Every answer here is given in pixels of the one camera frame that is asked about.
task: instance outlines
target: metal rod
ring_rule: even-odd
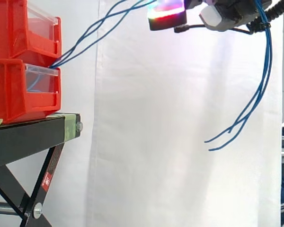
[[[15,215],[17,216],[18,214],[14,211],[14,209],[11,208],[10,205],[8,205],[5,202],[0,202],[0,214],[5,214],[5,215]]]

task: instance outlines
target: black metal frame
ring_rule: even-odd
[[[76,114],[75,124],[80,123]],[[44,203],[65,141],[65,117],[48,118],[11,126],[0,126],[0,214],[17,215],[20,227],[51,227],[44,215],[34,215],[37,204]],[[50,148],[43,167],[29,196],[6,164]]]

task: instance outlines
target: black metal table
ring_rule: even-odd
[[[0,214],[21,217],[20,227],[51,227],[42,206],[64,143],[80,136],[79,114],[58,113],[44,120],[0,126]],[[6,164],[49,149],[29,196]]]

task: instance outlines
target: black coiled cable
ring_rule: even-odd
[[[284,0],[280,0],[276,5],[274,5],[272,8],[270,8],[265,13],[266,13],[268,22],[271,22],[272,20],[281,16],[284,13]],[[265,31],[265,28],[267,26],[270,26],[270,25],[263,24],[261,21],[261,17],[257,17],[254,21],[247,24],[247,27],[251,33],[263,32]]]

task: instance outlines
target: orange storage bin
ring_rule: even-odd
[[[61,56],[61,20],[27,0],[0,0],[0,59],[49,67]]]
[[[60,108],[59,69],[0,59],[0,123],[43,119]]]

